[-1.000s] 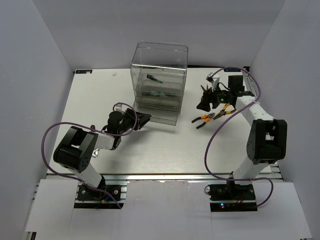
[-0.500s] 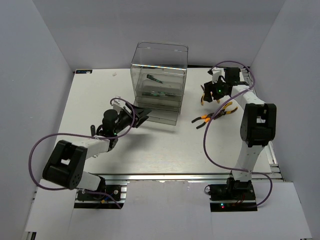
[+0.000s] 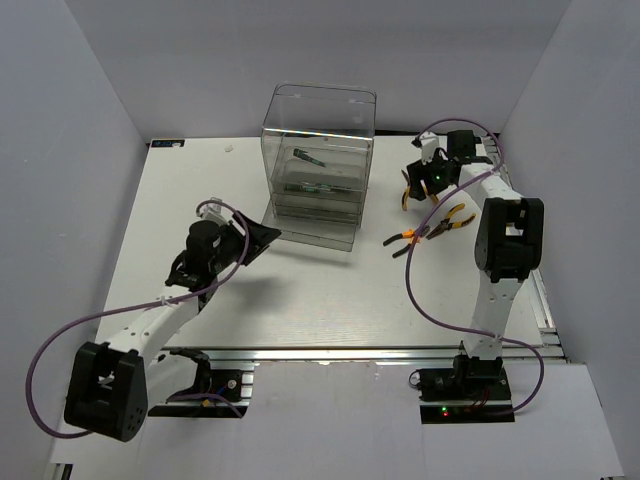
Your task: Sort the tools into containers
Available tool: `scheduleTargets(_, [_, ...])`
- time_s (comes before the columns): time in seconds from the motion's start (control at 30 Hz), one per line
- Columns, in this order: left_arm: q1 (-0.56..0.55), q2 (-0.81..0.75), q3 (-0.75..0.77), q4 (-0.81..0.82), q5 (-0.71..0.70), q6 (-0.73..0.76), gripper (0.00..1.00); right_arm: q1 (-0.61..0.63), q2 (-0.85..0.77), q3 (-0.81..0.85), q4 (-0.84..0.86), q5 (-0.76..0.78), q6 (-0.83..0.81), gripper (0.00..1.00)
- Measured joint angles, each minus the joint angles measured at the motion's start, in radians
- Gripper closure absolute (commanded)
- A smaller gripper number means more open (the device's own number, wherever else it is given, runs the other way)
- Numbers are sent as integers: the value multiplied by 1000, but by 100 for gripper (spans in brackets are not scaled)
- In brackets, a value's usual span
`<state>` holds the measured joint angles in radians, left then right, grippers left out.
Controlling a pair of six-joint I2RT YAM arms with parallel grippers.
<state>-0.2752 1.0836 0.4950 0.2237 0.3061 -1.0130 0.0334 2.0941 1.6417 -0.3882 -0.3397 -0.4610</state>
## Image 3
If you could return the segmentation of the clear plastic drawer cabinet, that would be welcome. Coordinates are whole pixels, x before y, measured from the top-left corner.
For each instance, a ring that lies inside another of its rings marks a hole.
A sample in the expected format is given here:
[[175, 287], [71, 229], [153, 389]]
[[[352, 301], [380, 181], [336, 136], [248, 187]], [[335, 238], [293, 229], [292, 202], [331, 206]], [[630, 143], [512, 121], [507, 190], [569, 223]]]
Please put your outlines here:
[[[326, 163], [315, 166], [293, 156], [299, 148]], [[282, 239], [349, 252], [360, 228], [372, 164], [372, 140], [263, 135], [263, 156], [269, 200], [263, 224], [281, 231]], [[285, 183], [330, 185], [350, 194], [291, 194]]]

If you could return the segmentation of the green black screwdriver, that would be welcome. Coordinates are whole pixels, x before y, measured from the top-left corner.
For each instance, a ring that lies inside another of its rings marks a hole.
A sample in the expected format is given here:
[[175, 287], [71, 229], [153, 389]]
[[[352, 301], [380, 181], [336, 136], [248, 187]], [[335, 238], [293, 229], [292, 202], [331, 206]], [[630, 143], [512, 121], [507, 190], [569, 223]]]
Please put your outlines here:
[[324, 193], [324, 190], [322, 187], [320, 186], [315, 186], [315, 185], [307, 185], [307, 184], [301, 184], [301, 183], [285, 183], [284, 184], [284, 191], [285, 192], [290, 192], [291, 194], [313, 194], [313, 195], [317, 195], [317, 194], [321, 194]]
[[351, 189], [330, 186], [330, 185], [318, 185], [314, 186], [313, 189], [317, 192], [327, 193], [327, 194], [350, 194], [352, 192]]
[[293, 150], [293, 156], [299, 160], [305, 161], [307, 163], [313, 164], [315, 166], [321, 167], [321, 168], [325, 168], [326, 167], [326, 163], [316, 159], [315, 157], [312, 157], [307, 151], [301, 150], [299, 148], [295, 148]]

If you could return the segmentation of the clear hinged cabinet lid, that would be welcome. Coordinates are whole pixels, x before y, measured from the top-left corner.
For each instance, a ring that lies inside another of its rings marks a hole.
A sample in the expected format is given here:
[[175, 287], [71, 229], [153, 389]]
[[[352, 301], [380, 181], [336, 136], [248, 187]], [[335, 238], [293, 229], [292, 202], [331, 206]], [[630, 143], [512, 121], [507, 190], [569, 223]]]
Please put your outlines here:
[[362, 87], [282, 83], [275, 87], [262, 134], [372, 140], [377, 95]]

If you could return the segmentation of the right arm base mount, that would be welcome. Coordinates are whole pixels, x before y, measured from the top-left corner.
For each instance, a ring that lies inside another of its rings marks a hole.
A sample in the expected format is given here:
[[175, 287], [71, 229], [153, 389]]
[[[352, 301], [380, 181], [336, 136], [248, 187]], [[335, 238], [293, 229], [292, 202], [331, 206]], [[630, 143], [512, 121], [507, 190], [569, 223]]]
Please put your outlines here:
[[423, 425], [512, 423], [512, 394], [505, 370], [496, 379], [458, 383], [453, 368], [415, 370], [409, 384], [419, 393]]

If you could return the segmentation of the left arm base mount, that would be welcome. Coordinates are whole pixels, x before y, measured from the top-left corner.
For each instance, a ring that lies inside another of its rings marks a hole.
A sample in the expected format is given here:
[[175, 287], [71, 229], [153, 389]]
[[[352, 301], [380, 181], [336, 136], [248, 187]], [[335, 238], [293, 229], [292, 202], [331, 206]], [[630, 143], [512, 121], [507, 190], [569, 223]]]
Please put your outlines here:
[[248, 410], [254, 372], [247, 369], [214, 368], [202, 386], [173, 392], [151, 408], [150, 417], [239, 419]]

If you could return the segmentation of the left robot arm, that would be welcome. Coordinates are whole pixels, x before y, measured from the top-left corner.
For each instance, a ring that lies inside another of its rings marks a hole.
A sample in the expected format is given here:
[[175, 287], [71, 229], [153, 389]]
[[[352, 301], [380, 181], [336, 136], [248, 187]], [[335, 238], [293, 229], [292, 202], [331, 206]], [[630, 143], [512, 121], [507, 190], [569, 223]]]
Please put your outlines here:
[[158, 297], [131, 324], [75, 354], [63, 418], [71, 426], [121, 442], [134, 438], [148, 412], [176, 399], [215, 396], [209, 357], [167, 342], [195, 319], [228, 267], [247, 266], [281, 235], [242, 213], [206, 215], [188, 230]]

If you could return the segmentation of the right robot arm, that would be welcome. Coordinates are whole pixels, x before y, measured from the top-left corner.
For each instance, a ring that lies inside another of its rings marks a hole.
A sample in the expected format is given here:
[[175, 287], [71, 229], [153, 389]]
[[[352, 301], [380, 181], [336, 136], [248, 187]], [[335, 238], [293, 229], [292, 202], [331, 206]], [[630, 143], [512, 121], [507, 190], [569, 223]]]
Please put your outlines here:
[[464, 334], [447, 386], [472, 399], [503, 371], [502, 345], [512, 304], [542, 257], [544, 204], [513, 190], [499, 174], [500, 165], [476, 153], [471, 130], [447, 134], [446, 146], [425, 131], [412, 140], [420, 159], [406, 169], [406, 196], [435, 197], [451, 187], [466, 191], [481, 209], [474, 244], [480, 283], [471, 325]]

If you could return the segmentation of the yellow handled needle-nose pliers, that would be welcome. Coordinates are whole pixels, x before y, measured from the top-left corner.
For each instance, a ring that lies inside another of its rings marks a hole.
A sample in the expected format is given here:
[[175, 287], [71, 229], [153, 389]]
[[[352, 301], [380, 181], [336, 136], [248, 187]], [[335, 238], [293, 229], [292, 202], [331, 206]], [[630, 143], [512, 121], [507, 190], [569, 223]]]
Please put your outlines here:
[[410, 198], [419, 201], [429, 199], [433, 205], [437, 205], [439, 203], [437, 195], [430, 193], [423, 181], [420, 181], [419, 187], [414, 187], [411, 183], [409, 174], [405, 170], [402, 170], [401, 174], [406, 181], [406, 188], [401, 196], [401, 208], [403, 211], [408, 210], [408, 201]]

